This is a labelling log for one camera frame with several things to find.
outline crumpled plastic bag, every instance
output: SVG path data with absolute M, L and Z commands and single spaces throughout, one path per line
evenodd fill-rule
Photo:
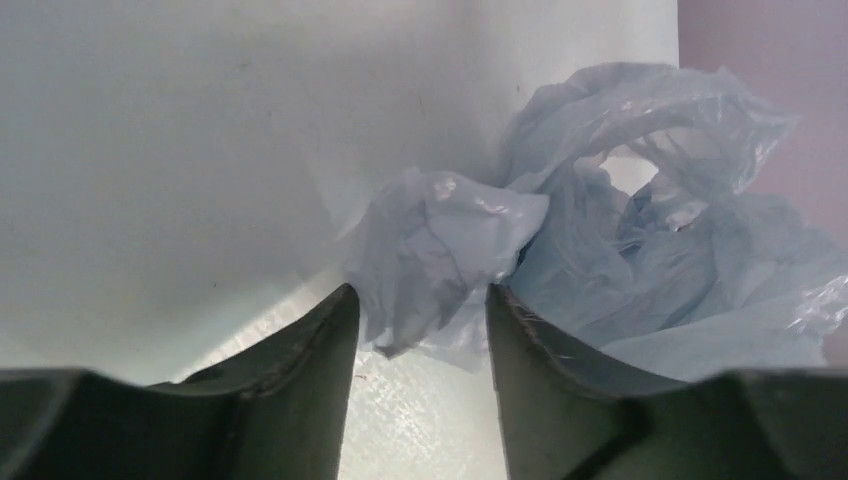
M 544 195 L 404 172 L 371 201 L 347 255 L 365 317 L 360 343 L 393 357 L 430 335 L 425 351 L 446 361 L 487 348 L 481 298 L 512 272 L 547 209 Z
M 846 298 L 797 312 L 804 292 L 841 292 L 848 258 L 780 198 L 743 193 L 793 124 L 725 70 L 607 64 L 539 89 L 506 141 L 507 188 L 550 208 L 508 285 L 546 321 L 669 377 L 821 365 Z M 610 157 L 658 173 L 629 198 L 601 168 Z
M 794 123 L 726 70 L 605 64 L 540 88 L 505 138 L 505 188 L 411 170 L 372 201 L 346 264 L 361 342 L 389 357 L 420 343 L 473 370 L 486 285 L 504 282 L 542 319 L 668 377 L 824 364 L 848 256 L 784 200 L 744 192 Z M 611 159 L 657 173 L 630 196 Z

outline pink wall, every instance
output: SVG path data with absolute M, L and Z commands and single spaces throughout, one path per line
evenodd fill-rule
M 802 115 L 752 189 L 789 197 L 848 249 L 848 0 L 679 0 L 680 65 L 721 65 Z M 848 322 L 825 342 L 848 365 Z

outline translucent plastic bag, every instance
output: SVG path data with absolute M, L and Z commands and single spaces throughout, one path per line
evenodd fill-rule
M 347 257 L 361 343 L 392 357 L 430 335 L 425 352 L 473 368 L 461 358 L 487 349 L 485 287 L 512 272 L 547 209 L 544 195 L 407 170 L 371 201 Z
M 795 311 L 804 291 L 842 288 L 828 282 L 848 258 L 781 199 L 742 193 L 793 123 L 724 70 L 608 64 L 539 89 L 505 144 L 508 188 L 551 203 L 509 285 L 545 320 L 668 376 L 821 364 L 842 313 Z M 601 168 L 610 157 L 659 173 L 629 198 Z

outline light blue plastic bag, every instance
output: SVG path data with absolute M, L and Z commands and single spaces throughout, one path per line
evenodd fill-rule
M 473 369 L 487 348 L 485 288 L 512 272 L 547 209 L 544 195 L 404 172 L 369 204 L 345 264 L 365 317 L 360 343 L 392 357 L 429 335 L 425 352 Z

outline white surface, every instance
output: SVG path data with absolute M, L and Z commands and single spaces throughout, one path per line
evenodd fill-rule
M 160 381 L 282 299 L 228 347 L 243 348 L 337 284 L 338 239 L 383 181 L 412 165 L 497 181 L 536 87 L 675 63 L 676 15 L 674 0 L 2 2 L 0 361 Z M 363 354 L 356 373 L 341 478 L 505 477 L 487 371 Z

